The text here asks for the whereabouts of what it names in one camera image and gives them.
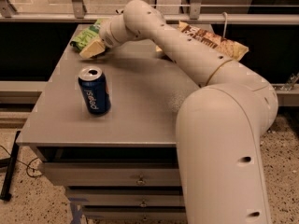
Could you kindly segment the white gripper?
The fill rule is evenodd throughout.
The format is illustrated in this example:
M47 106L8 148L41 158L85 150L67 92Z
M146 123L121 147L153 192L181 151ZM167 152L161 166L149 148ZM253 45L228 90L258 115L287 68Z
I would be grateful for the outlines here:
M133 39L133 33L126 27L124 17L117 15L101 22L99 36L93 39L79 55L88 59L103 53L106 47L115 48Z

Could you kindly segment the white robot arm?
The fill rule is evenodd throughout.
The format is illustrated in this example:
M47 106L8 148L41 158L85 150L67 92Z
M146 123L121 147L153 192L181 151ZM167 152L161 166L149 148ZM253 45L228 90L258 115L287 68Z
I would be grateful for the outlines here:
M272 224L260 139L273 124L273 86L243 64L165 23L141 0L100 24L114 48L149 39L196 84L177 116L178 166L188 224Z

